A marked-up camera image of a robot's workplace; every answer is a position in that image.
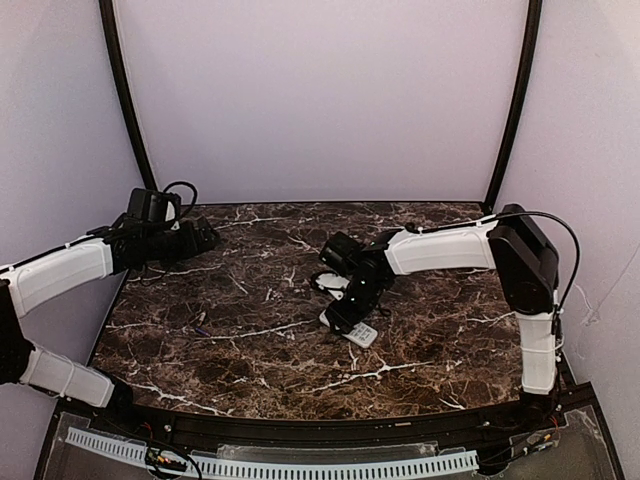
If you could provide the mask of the white remote control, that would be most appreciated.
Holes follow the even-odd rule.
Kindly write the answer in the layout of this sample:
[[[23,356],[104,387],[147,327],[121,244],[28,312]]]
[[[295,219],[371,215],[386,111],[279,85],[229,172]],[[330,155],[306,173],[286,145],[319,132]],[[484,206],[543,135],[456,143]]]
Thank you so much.
[[[342,333],[337,327],[330,324],[326,316],[326,311],[320,314],[319,320],[323,325],[328,327],[332,333],[349,340],[351,343],[363,349],[369,348],[378,338],[378,331],[363,322],[356,324],[349,333]]]

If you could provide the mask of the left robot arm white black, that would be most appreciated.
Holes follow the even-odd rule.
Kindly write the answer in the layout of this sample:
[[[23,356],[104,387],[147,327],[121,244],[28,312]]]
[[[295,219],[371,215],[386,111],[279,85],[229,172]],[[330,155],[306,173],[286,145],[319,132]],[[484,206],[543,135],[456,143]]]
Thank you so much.
[[[22,384],[99,409],[128,400],[125,383],[27,339],[20,320],[94,280],[149,262],[172,265],[213,250],[220,235],[206,218],[106,227],[29,261],[1,268],[1,383]]]

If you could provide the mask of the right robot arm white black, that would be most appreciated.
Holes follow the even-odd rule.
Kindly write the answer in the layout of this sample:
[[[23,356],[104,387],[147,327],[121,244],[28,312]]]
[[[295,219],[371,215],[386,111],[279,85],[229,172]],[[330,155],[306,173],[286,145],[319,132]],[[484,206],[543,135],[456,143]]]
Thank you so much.
[[[497,215],[460,224],[387,230],[368,243],[338,232],[319,255],[328,272],[314,279],[333,297],[320,320],[367,347],[377,334],[364,320],[396,278],[432,270],[494,270],[519,326],[522,389],[548,395],[556,382],[559,254],[533,217],[509,204]]]

